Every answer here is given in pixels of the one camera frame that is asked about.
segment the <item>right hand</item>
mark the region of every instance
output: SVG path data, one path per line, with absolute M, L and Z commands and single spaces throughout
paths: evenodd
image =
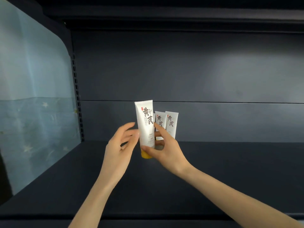
M 181 151 L 178 142 L 163 127 L 154 123 L 156 131 L 155 137 L 163 137 L 163 140 L 155 141 L 155 145 L 162 145 L 162 150 L 156 150 L 152 147 L 141 146 L 150 156 L 156 158 L 166 169 L 173 174 L 180 176 L 191 166 Z

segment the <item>yellow cap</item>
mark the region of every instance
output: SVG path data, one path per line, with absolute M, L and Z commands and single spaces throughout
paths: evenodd
M 152 158 L 149 154 L 147 154 L 143 149 L 141 150 L 141 157 L 145 158 L 145 159 L 149 159 Z

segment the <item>hand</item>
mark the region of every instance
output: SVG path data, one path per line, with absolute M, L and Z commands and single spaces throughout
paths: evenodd
M 124 175 L 133 149 L 138 142 L 139 131 L 127 130 L 134 125 L 135 122 L 129 122 L 119 127 L 105 148 L 105 156 L 98 178 L 111 188 L 114 188 Z
M 163 127 L 154 123 L 156 131 L 155 137 L 163 137 L 163 140 L 155 141 L 155 145 L 162 145 L 162 150 L 156 150 L 152 147 L 142 146 L 141 148 L 146 151 L 150 156 L 156 158 L 166 169 L 173 174 L 180 176 L 190 163 L 185 158 L 181 151 L 178 142 L 165 130 Z

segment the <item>left hand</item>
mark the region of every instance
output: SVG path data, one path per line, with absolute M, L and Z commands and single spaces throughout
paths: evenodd
M 139 130 L 127 130 L 135 125 L 129 122 L 119 127 L 105 148 L 105 156 L 99 179 L 110 188 L 114 188 L 124 175 L 138 142 Z

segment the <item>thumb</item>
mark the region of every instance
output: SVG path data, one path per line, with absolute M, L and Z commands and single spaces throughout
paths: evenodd
M 158 157 L 159 157 L 159 150 L 156 150 L 152 147 L 149 147 L 149 146 L 141 146 L 141 148 L 147 153 L 149 154 L 150 156 L 156 158 L 158 160 Z
M 128 141 L 125 150 L 133 150 L 139 139 L 139 133 L 132 135 L 132 138 Z

